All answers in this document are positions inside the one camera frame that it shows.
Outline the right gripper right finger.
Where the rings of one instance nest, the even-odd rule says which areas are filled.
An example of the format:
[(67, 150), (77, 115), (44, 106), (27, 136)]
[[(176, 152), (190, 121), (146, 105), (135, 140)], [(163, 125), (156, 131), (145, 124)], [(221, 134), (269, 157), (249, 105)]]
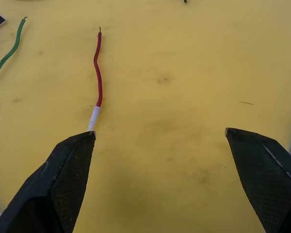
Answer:
[(291, 155), (274, 139), (226, 128), (246, 196), (265, 232), (291, 233)]

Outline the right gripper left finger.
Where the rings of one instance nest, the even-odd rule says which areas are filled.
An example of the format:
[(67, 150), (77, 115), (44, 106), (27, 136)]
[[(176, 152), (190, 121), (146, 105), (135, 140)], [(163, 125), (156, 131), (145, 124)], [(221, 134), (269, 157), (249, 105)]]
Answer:
[(73, 232), (87, 186), (96, 133), (58, 143), (0, 216), (0, 233)]

